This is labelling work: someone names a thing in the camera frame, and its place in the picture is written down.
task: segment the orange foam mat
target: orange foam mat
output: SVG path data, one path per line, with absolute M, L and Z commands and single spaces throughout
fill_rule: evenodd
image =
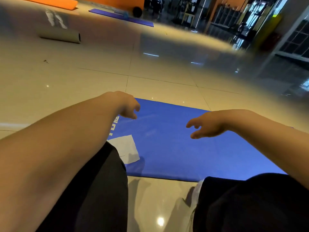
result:
M 59 7 L 66 10 L 74 10 L 78 3 L 78 1 L 76 0 L 27 0 L 27 1 Z

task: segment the blue yoga mat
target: blue yoga mat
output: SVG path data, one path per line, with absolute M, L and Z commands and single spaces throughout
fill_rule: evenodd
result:
M 116 18 L 116 19 L 122 19 L 122 20 L 125 20 L 125 21 L 133 22 L 133 23 L 138 23 L 138 24 L 149 26 L 149 27 L 154 26 L 154 24 L 150 21 L 146 21 L 146 20 L 143 20 L 143 19 L 131 18 L 131 17 L 126 19 L 121 14 L 115 14 L 115 13 L 111 13 L 111 12 L 103 11 L 103 10 L 99 10 L 99 9 L 92 9 L 89 12 L 94 13 L 94 14 L 99 14 L 99 15 L 105 15 L 105 16 L 108 16 L 108 17 Z
M 140 160 L 127 164 L 129 176 L 198 182 L 207 176 L 246 180 L 284 173 L 236 133 L 193 140 L 187 122 L 201 109 L 137 99 L 138 119 L 119 117 L 109 139 L 132 135 Z

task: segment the purple yoga mat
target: purple yoga mat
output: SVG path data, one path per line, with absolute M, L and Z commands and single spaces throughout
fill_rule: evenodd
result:
M 154 26 L 154 24 L 150 21 L 146 21 L 146 20 L 143 20 L 143 19 L 135 19 L 135 18 L 130 18 L 130 17 L 128 19 L 125 19 L 124 16 L 121 15 L 121 14 L 119 15 L 119 14 L 115 14 L 115 13 L 111 13 L 111 12 L 103 11 L 103 10 L 99 10 L 99 9 L 92 9 L 89 12 L 99 14 L 99 15 L 105 15 L 105 16 L 112 17 L 112 18 L 115 18 L 115 19 L 122 19 L 122 20 L 125 20 L 125 21 L 133 22 L 133 23 L 139 23 L 139 24 L 146 25 L 146 26 L 149 26 L 149 27 Z

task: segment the forearm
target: forearm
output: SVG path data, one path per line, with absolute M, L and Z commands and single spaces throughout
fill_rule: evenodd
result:
M 109 96 L 57 111 L 0 141 L 2 231 L 12 230 L 12 223 L 18 231 L 18 225 L 23 231 L 35 229 L 74 175 L 103 146 L 122 106 Z M 27 213 L 16 218 L 19 210 Z
M 309 189 L 309 134 L 248 110 L 233 110 L 227 129 L 236 132 Z

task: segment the cylindrical roller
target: cylindrical roller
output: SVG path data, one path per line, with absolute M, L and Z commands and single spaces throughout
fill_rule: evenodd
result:
M 42 38 L 80 43 L 79 32 L 72 29 L 38 25 L 36 31 L 37 35 Z

